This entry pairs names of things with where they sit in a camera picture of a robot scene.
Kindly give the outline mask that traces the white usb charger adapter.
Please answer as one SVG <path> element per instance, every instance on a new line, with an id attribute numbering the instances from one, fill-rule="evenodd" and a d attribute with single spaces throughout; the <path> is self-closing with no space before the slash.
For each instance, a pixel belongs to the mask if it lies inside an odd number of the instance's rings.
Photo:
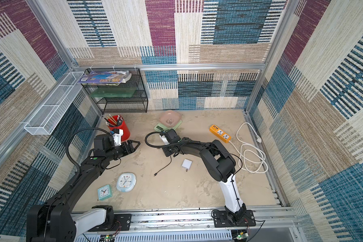
<path id="1" fill-rule="evenodd" d="M 192 161 L 188 159 L 184 159 L 182 162 L 182 168 L 185 169 L 185 171 L 189 171 L 192 166 Z"/>

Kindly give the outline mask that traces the green electronic scale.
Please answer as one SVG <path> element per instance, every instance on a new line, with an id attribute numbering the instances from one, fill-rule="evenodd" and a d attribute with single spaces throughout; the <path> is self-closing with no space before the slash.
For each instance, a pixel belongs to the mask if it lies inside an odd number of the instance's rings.
<path id="1" fill-rule="evenodd" d="M 172 127 L 167 127 L 166 125 L 164 125 L 163 123 L 158 123 L 155 127 L 154 130 L 156 132 L 162 132 L 162 131 L 168 131 L 170 129 L 174 129 L 176 130 L 180 125 L 182 124 L 182 120 L 180 120 L 176 125 L 172 126 Z"/>

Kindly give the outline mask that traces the pink panda bowl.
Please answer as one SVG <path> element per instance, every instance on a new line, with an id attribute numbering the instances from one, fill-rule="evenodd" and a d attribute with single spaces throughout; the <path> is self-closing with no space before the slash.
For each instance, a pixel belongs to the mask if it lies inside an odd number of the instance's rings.
<path id="1" fill-rule="evenodd" d="M 171 128 L 174 127 L 179 123 L 181 120 L 182 115 L 176 111 L 164 111 L 159 116 L 159 122 L 162 123 L 164 126 Z"/>

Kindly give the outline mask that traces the orange power strip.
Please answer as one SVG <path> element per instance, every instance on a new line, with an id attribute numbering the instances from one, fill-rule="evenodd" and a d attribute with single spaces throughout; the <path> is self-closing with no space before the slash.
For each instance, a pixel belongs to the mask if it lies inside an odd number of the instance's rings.
<path id="1" fill-rule="evenodd" d="M 228 143 L 232 139 L 229 134 L 224 132 L 221 128 L 219 128 L 216 125 L 210 126 L 209 131 L 224 143 Z"/>

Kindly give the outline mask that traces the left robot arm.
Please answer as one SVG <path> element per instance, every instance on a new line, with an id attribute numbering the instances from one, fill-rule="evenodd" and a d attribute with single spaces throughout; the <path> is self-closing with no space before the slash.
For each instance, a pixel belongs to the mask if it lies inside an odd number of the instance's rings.
<path id="1" fill-rule="evenodd" d="M 77 169 L 55 195 L 42 205 L 34 205 L 27 213 L 26 240 L 28 242 L 73 242 L 77 237 L 92 230 L 110 231 L 117 228 L 117 219 L 110 205 L 95 206 L 78 216 L 72 210 L 89 186 L 98 179 L 110 162 L 133 154 L 140 146 L 139 141 L 120 141 L 118 133 L 101 130 L 88 156 L 77 163 L 66 155 Z"/>

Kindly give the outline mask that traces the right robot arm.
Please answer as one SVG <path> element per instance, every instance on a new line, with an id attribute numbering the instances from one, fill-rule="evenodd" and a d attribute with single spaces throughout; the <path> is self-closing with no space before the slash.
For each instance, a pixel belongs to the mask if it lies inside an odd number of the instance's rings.
<path id="1" fill-rule="evenodd" d="M 145 143 L 151 148 L 162 149 L 166 157 L 182 154 L 201 158 L 210 176 L 219 182 L 228 221 L 232 225 L 244 221 L 247 208 L 236 184 L 236 161 L 234 155 L 220 141 L 201 142 L 187 137 L 181 138 L 175 130 L 170 129 L 147 134 Z"/>

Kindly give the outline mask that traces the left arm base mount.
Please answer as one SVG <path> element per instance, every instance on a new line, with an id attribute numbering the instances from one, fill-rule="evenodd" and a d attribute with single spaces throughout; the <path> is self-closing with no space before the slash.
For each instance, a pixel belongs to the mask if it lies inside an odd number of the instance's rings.
<path id="1" fill-rule="evenodd" d="M 106 231 L 128 231 L 130 229 L 132 214 L 115 213 L 110 205 L 98 205 L 93 208 L 102 208 L 106 210 L 105 222 L 90 230 L 90 232 L 106 232 Z"/>

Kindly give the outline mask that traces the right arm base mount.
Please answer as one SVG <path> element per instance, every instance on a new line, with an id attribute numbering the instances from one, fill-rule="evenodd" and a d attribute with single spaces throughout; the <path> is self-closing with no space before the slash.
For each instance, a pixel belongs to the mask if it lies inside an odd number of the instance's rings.
<path id="1" fill-rule="evenodd" d="M 245 204 L 235 213 L 229 209 L 211 211 L 211 217 L 215 227 L 253 227 L 256 226 L 255 217 L 252 210 L 248 210 Z"/>

